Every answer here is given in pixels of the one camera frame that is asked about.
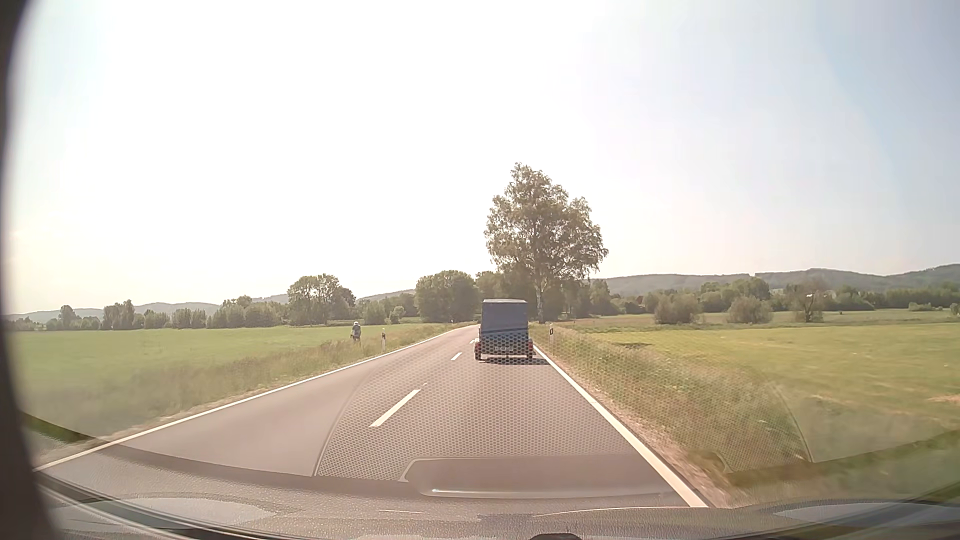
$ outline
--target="forested hill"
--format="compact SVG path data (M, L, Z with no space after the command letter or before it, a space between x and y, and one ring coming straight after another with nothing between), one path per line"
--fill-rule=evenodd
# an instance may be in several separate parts
M799 283L804 280L820 278L832 288L851 285L859 290L880 292L892 288L926 287L938 285L942 282L960 283L960 264L945 264L935 268L892 276L860 274L859 272L831 270L829 268L810 268L793 272L757 272L756 276L770 283L770 288L782 288L788 283ZM635 296L659 289L699 289L700 285L706 282L733 282L747 277L749 277L747 274L713 276L646 274L606 278L606 280L611 293Z
M894 274L892 276L875 276L873 274L860 274L859 272L850 272L847 270L831 270L829 268L810 268L808 270L797 270L794 272L757 272L756 276L770 283L770 288L782 288L788 283L799 283L804 280L820 278L828 286L838 289L843 285L850 285L858 290L881 292L892 288L922 288L931 285L939 285L943 282L960 283L960 263L945 264L926 270L917 270L906 272L904 274ZM646 274L639 276L623 276L619 278L606 278L607 286L612 294L621 296L635 296L646 294L650 291L660 289L695 289L699 290L700 285L706 282L734 282L739 279L748 278L747 274L722 274L712 276L698 276L685 274ZM364 297L360 300L382 300L387 297L398 296L400 293L413 294L413 289L399 290L374 294ZM277 294L270 297L260 297L252 299L254 302L280 302L286 304L287 295ZM213 313L219 305L207 304L203 302L187 302L182 304L165 304L156 302L136 306L136 312L142 313L146 309L152 309L157 312L172 314L181 307L189 309L205 309L207 314ZM103 317L104 311L100 308L80 307L75 309L80 317L94 316ZM16 313L4 315L5 319L16 319L29 316L32 320L43 322L49 319L57 318L60 312L58 310L34 311L31 313Z

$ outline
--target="asphalt road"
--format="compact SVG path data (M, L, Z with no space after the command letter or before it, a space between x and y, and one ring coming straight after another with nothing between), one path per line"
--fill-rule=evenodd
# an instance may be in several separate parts
M541 355L478 362L476 334L451 331L43 472L115 497L179 492L229 472L238 476L222 491L234 495L238 482L284 479L310 491L333 485L311 481L350 480L421 502L698 505L554 365ZM579 503L542 506L564 500Z

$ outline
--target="dirt patch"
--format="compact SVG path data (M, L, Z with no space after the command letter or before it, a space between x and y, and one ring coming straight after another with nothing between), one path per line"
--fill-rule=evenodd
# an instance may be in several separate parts
M960 405L960 394L953 394L949 396L937 396L936 398L930 398L927 401L952 404L952 405Z

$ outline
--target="windshield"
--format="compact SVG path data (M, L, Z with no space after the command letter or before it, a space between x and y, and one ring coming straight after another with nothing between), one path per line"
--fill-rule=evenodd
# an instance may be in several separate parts
M3 319L37 482L316 538L949 503L958 15L31 3Z

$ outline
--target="grass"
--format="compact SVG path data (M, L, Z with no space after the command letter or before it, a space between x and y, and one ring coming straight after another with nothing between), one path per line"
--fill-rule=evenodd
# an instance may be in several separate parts
M391 351L452 326L384 328ZM379 329L365 335L357 346L341 327L9 334L20 407L92 436L379 354Z
M916 495L960 480L955 317L884 309L798 325L791 315L685 327L604 317L557 325L552 346L534 334L578 379L720 472L741 503Z
M700 315L700 326L727 325L727 313L703 313ZM875 311L844 311L841 315L837 311L824 313L825 325L871 325L871 324L902 324L902 323L948 323L960 322L960 319L944 311L909 311L907 309L877 309ZM610 329L636 330L652 327L657 330L673 330L677 327L657 325L654 316L650 313L643 315L614 315L595 319L578 319L575 322L564 322L562 326L578 331L610 331ZM794 321L793 311L777 311L774 320L768 327L802 327L803 323Z

